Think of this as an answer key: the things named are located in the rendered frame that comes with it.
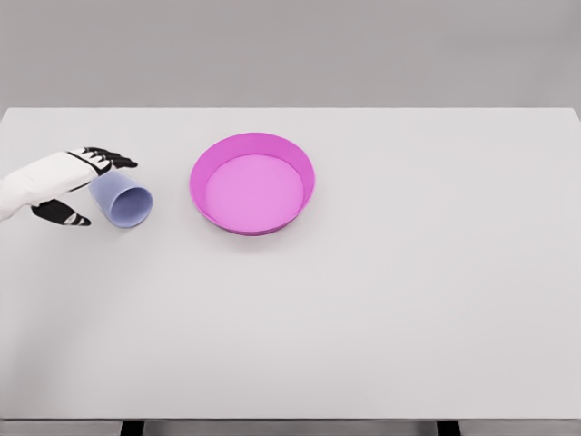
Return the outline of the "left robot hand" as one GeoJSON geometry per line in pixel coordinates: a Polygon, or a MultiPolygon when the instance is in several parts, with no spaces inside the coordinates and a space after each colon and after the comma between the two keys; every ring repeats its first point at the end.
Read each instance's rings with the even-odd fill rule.
{"type": "Polygon", "coordinates": [[[59,197],[84,188],[112,170],[137,166],[137,162],[122,154],[99,147],[83,147],[50,154],[11,173],[18,177],[21,185],[22,207],[19,210],[28,207],[33,215],[49,223],[86,227],[91,221],[61,202],[59,197]]]}

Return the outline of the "pink round plate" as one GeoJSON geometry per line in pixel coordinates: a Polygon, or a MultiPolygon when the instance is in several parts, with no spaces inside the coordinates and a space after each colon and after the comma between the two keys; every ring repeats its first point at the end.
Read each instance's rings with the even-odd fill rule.
{"type": "Polygon", "coordinates": [[[200,155],[189,179],[200,214],[239,235],[279,231],[301,214],[315,185],[309,156],[292,141],[268,133],[221,139],[200,155]]]}

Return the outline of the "light blue plastic cup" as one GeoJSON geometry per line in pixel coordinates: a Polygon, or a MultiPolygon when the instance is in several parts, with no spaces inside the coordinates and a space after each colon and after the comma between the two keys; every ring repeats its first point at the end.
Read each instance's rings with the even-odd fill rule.
{"type": "Polygon", "coordinates": [[[120,228],[139,225],[153,208],[152,194],[119,171],[97,177],[90,182],[89,191],[105,217],[120,228]]]}

